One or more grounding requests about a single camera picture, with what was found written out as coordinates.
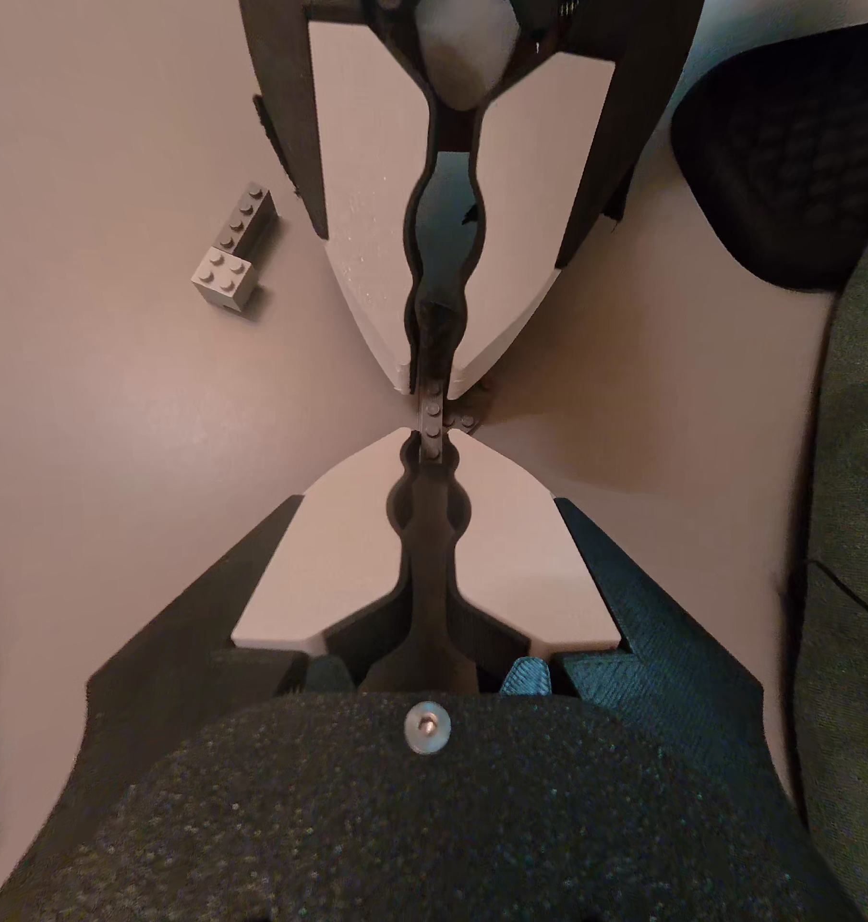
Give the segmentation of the light grey square toy brick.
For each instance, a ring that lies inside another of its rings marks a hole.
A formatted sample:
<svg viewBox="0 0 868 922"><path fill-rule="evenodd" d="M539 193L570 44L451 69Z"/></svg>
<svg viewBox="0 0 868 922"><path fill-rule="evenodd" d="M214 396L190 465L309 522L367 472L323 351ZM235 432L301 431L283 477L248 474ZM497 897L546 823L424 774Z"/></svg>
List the light grey square toy brick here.
<svg viewBox="0 0 868 922"><path fill-rule="evenodd" d="M209 304L242 314L259 281L253 263L210 246L191 275L191 283Z"/></svg>

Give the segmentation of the dark grey long toy brick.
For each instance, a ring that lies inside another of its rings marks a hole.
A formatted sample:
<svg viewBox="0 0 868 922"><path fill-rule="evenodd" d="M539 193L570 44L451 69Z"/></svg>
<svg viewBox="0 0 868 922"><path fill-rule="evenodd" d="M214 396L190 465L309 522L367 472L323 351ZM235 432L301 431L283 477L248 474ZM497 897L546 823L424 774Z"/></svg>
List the dark grey long toy brick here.
<svg viewBox="0 0 868 922"><path fill-rule="evenodd" d="M276 219L277 208L271 191L259 182L249 182L212 246L251 262Z"/></svg>

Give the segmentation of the dark grey narrow studded plate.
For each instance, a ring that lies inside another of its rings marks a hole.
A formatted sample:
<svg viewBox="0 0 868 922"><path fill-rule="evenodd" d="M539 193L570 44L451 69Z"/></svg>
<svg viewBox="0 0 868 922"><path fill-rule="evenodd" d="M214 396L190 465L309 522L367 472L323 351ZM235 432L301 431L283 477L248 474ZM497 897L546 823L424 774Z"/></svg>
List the dark grey narrow studded plate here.
<svg viewBox="0 0 868 922"><path fill-rule="evenodd" d="M450 375L427 378L417 386L419 455L424 463L440 464L444 455L445 412Z"/></svg>

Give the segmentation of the dark grey round studded plate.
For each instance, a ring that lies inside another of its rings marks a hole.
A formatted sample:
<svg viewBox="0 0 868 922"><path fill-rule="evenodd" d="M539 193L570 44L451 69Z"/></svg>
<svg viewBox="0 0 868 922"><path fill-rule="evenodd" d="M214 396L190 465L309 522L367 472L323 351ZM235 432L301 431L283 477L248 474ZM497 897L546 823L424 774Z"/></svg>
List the dark grey round studded plate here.
<svg viewBox="0 0 868 922"><path fill-rule="evenodd" d="M447 399L443 405L444 428L473 433L486 419L492 399L492 392L482 382L469 388L460 398Z"/></svg>

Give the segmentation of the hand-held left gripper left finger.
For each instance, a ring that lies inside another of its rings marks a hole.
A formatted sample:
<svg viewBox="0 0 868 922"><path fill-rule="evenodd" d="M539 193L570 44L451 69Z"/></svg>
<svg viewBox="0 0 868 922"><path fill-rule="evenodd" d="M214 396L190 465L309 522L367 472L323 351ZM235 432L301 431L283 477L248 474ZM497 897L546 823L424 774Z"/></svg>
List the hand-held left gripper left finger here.
<svg viewBox="0 0 868 922"><path fill-rule="evenodd" d="M407 482L397 429L306 490L233 628L235 647L337 657L359 686L407 638L411 564L391 496Z"/></svg>

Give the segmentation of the black office chair seat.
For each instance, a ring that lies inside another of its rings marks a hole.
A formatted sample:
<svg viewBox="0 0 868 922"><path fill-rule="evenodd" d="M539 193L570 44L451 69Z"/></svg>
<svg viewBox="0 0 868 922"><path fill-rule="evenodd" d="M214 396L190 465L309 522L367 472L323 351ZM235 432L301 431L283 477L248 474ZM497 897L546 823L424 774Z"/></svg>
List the black office chair seat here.
<svg viewBox="0 0 868 922"><path fill-rule="evenodd" d="M868 23L719 63L670 128L727 251L791 291L839 291L868 244Z"/></svg>

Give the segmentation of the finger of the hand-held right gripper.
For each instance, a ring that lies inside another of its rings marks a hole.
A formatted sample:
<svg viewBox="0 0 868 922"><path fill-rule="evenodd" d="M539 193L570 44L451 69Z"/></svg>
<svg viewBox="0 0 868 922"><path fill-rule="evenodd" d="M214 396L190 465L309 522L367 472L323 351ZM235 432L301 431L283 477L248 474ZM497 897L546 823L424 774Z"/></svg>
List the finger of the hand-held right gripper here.
<svg viewBox="0 0 868 922"><path fill-rule="evenodd" d="M428 99L367 25L309 24L327 240L349 311L394 389L409 393L409 203L428 164Z"/></svg>
<svg viewBox="0 0 868 922"><path fill-rule="evenodd" d="M484 242L464 286L449 399L492 368L555 282L614 73L613 62L557 52L486 106L474 159Z"/></svg>

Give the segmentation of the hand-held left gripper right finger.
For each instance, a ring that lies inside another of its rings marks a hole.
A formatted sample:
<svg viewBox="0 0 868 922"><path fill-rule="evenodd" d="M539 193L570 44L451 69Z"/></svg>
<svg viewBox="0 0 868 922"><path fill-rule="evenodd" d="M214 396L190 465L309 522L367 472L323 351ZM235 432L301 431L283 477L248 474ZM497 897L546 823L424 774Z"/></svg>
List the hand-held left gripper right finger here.
<svg viewBox="0 0 868 922"><path fill-rule="evenodd" d="M608 652L622 635L555 497L525 468L455 432L458 517L448 595L454 646L493 679L532 656Z"/></svg>

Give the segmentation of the person's green clothing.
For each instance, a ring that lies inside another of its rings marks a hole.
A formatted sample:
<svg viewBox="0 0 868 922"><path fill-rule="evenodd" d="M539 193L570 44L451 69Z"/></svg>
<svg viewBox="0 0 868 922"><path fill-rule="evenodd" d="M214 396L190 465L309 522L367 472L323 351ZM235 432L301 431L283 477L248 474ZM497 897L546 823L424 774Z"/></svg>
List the person's green clothing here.
<svg viewBox="0 0 868 922"><path fill-rule="evenodd" d="M868 245L834 308L817 409L796 741L812 835L868 905Z"/></svg>

